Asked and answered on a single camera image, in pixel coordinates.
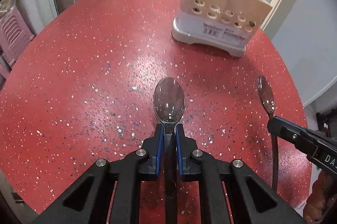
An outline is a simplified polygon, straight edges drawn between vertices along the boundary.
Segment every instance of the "round table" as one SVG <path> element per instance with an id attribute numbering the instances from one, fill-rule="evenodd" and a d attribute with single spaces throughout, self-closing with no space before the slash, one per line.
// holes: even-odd
<path id="1" fill-rule="evenodd" d="M 286 66 L 261 30 L 241 58 L 175 41 L 171 27 L 179 4 L 80 0 L 14 65 L 0 95 L 0 168 L 38 213 L 98 158 L 119 160 L 154 134 L 152 96 L 164 76 L 184 89 L 186 135 L 215 158 L 242 158 L 271 183 L 260 73 L 275 93 L 275 115 L 306 126 Z M 279 146 L 278 192 L 297 207 L 308 196 L 311 165 L 293 145 L 280 139 Z M 162 189 L 158 182 L 142 183 L 140 223 L 163 223 Z M 199 223 L 197 184 L 180 182 L 178 190 L 178 222 Z"/>

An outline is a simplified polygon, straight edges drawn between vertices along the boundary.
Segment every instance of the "screw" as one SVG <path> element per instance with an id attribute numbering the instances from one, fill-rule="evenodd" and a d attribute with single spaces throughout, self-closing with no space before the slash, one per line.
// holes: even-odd
<path id="1" fill-rule="evenodd" d="M 146 155 L 146 150 L 144 150 L 144 149 L 138 149 L 136 151 L 136 155 L 140 156 L 140 157 L 145 156 Z"/>
<path id="2" fill-rule="evenodd" d="M 106 165 L 107 161 L 103 158 L 100 158 L 99 160 L 96 161 L 96 165 L 98 167 L 103 167 L 104 165 Z"/>
<path id="3" fill-rule="evenodd" d="M 195 156 L 195 157 L 201 157 L 203 155 L 203 151 L 199 150 L 199 149 L 196 149 L 192 152 L 192 154 Z"/>
<path id="4" fill-rule="evenodd" d="M 243 162 L 242 160 L 236 159 L 236 160 L 233 160 L 233 165 L 237 168 L 241 168 L 243 166 Z"/>

